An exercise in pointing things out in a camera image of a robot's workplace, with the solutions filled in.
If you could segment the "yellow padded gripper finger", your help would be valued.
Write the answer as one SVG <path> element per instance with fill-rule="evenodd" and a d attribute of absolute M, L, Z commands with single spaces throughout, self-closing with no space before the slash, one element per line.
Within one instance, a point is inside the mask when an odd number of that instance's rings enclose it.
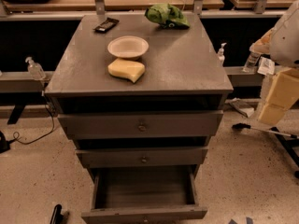
<path fill-rule="evenodd" d="M 282 108 L 290 109 L 299 100 L 299 70 L 285 69 L 275 74 L 266 102 Z"/>
<path fill-rule="evenodd" d="M 286 109 L 273 105 L 265 104 L 258 117 L 258 121 L 267 125 L 276 125 L 285 115 Z"/>

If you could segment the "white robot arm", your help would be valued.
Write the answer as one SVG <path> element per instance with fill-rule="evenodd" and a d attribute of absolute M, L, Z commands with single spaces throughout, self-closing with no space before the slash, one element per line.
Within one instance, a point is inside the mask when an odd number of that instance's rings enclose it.
<path fill-rule="evenodd" d="M 250 51 L 267 54 L 284 66 L 272 78 L 258 121 L 276 125 L 299 100 L 299 1 L 296 0 L 273 28 L 254 42 Z"/>

